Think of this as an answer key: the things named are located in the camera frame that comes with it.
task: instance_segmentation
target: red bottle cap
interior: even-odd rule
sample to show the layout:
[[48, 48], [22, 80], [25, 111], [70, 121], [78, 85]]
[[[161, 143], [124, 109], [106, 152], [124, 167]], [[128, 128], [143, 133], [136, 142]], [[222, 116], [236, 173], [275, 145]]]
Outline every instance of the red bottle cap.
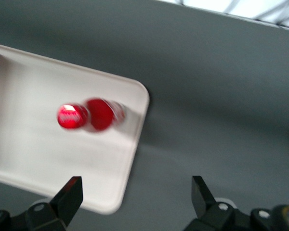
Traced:
[[78, 104], [64, 104], [57, 114], [57, 120], [60, 126], [73, 129], [84, 126], [88, 121], [89, 113], [84, 106]]

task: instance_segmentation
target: gray table surface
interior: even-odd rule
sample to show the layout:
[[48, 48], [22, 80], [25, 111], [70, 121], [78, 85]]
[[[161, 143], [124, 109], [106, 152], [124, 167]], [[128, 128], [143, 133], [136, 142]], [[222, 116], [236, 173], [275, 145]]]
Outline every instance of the gray table surface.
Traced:
[[[191, 178], [249, 213], [289, 204], [289, 31], [153, 0], [0, 1], [0, 44], [142, 82], [151, 103], [121, 208], [69, 230], [182, 230]], [[0, 184], [17, 215], [40, 195]]]

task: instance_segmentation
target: bright light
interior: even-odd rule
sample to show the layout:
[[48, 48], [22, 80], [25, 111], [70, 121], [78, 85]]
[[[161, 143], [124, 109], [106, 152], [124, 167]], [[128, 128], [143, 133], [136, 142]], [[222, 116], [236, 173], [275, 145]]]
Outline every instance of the bright light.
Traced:
[[63, 105], [64, 109], [67, 111], [76, 111], [75, 108], [71, 105]]

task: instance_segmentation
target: white tray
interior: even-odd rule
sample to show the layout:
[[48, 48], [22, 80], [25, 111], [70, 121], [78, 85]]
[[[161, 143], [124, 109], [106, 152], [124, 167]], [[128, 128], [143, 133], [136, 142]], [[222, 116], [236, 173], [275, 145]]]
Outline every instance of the white tray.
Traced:
[[[124, 123], [100, 133], [58, 125], [60, 105], [92, 97], [125, 105]], [[53, 197], [82, 176], [82, 207], [115, 212], [148, 103], [138, 81], [0, 45], [0, 182]]]

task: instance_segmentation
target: red bottle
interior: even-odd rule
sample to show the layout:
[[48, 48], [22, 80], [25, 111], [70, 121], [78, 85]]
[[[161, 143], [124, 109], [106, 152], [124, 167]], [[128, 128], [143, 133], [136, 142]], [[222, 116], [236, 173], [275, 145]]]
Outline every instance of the red bottle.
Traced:
[[103, 131], [111, 125], [120, 124], [125, 118], [121, 104], [94, 98], [84, 105], [68, 103], [62, 105], [57, 114], [60, 126], [66, 129], [75, 129], [90, 124], [94, 131]]

